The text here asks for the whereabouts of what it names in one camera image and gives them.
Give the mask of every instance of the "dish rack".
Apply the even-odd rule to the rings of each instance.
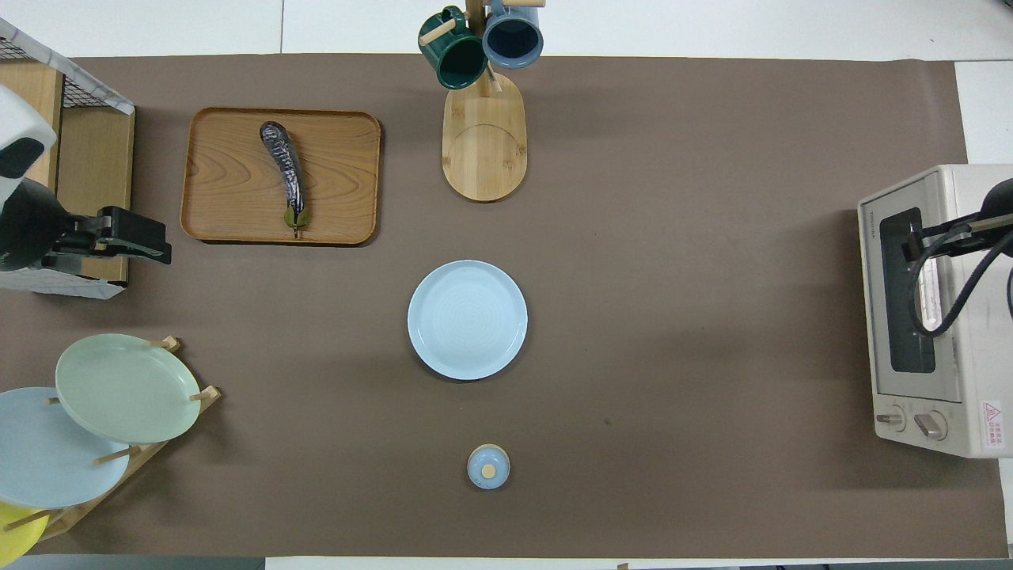
[[[162,341],[153,342],[151,344],[160,346],[173,354],[175,354],[181,348],[179,341],[172,336],[166,337]],[[201,409],[198,412],[199,420],[200,417],[208,410],[208,408],[210,408],[212,405],[218,402],[222,394],[218,391],[218,389],[216,389],[213,386],[209,386],[204,390],[202,390],[200,394],[191,397],[191,399],[199,400],[201,402]],[[116,484],[113,485],[111,489],[109,489],[102,495],[84,503],[80,503],[77,505],[61,509],[40,510],[37,512],[34,512],[32,514],[29,514],[25,517],[22,517],[18,520],[14,520],[4,525],[2,528],[0,528],[0,532],[13,531],[20,526],[28,524],[29,522],[38,520],[44,517],[49,517],[49,520],[47,521],[46,524],[46,530],[43,532],[43,535],[37,542],[41,543],[43,541],[52,539],[53,537],[63,535],[64,533],[74,527],[74,525],[80,522],[80,520],[84,518],[89,512],[91,512],[92,509],[97,507],[106,497],[108,497],[116,489],[119,489],[120,486],[123,485],[125,481],[130,479],[131,476],[133,476],[135,473],[138,472],[138,470],[140,470],[145,464],[147,464],[148,461],[155,456],[155,454],[158,454],[158,452],[160,452],[162,447],[165,446],[166,443],[168,443],[168,441],[161,441],[158,443],[151,443],[151,444],[132,445],[123,452],[113,454],[111,456],[107,456],[105,458],[101,458],[99,461],[110,461],[123,456],[127,455],[130,456],[129,463],[127,464],[127,470],[124,472],[123,477],[120,478],[120,481],[116,482]]]

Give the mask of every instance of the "wooden tray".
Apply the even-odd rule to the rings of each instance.
[[[285,225],[285,185],[260,142],[265,120],[299,151],[310,222]],[[179,222],[204,241],[359,244],[376,227],[380,123],[346,110],[210,107],[190,121]]]

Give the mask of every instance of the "warning label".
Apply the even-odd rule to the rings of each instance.
[[[1003,405],[993,400],[982,402],[982,418],[985,420],[985,446],[996,449],[1006,447],[1003,438]]]

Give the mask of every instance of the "black cable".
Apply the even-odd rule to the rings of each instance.
[[[938,328],[929,331],[922,324],[922,319],[918,316],[919,312],[916,297],[916,294],[918,293],[918,277],[922,273],[922,267],[925,265],[925,262],[928,261],[929,258],[932,257],[932,255],[934,255],[946,241],[949,241],[951,238],[967,231],[970,231],[970,226],[965,223],[950,228],[949,231],[944,233],[939,239],[933,241],[932,244],[929,245],[924,252],[922,252],[922,256],[918,258],[918,262],[915,263],[915,266],[912,269],[911,282],[909,284],[910,303],[908,304],[908,309],[911,314],[911,321],[915,326],[915,330],[924,337],[928,337],[930,339],[939,337],[945,333],[951,325],[953,325],[953,322],[956,321],[957,316],[960,315],[960,312],[963,310],[963,306],[970,298],[971,292],[973,292],[975,288],[978,287],[978,281],[981,280],[982,275],[985,274],[985,270],[989,268],[992,261],[996,260],[996,257],[1003,253],[1004,249],[1013,243],[1013,231],[1011,231],[1004,235],[999,241],[996,242],[995,245],[992,246],[991,249],[989,249],[989,252],[982,257],[982,260],[978,263],[978,266],[975,267],[975,270],[970,272],[970,276],[967,277],[967,281],[963,283],[963,289],[960,290],[960,294],[956,297],[956,301],[953,302],[953,307],[950,308],[946,317],[943,318],[942,323],[940,323]]]
[[[1010,275],[1006,278],[1006,306],[1010,309],[1010,319],[1013,319],[1013,268],[1010,269]]]

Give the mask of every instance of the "plate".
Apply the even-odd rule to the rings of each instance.
[[[72,344],[57,362],[57,392],[82,427],[121,443],[167,441],[201,412],[197,380],[170,352],[127,335]]]
[[[51,388],[0,394],[0,501],[34,509],[86,503],[115,486],[130,458],[94,460],[124,449],[77,425]]]
[[[408,305],[408,337],[422,362],[457,381],[477,381],[510,364],[528,332],[517,282],[485,261],[439,266]]]
[[[46,532],[50,517],[44,516],[11,531],[4,531],[3,527],[33,514],[37,510],[0,502],[0,568],[21,558],[24,553],[31,550],[31,547],[35,546],[43,533]]]

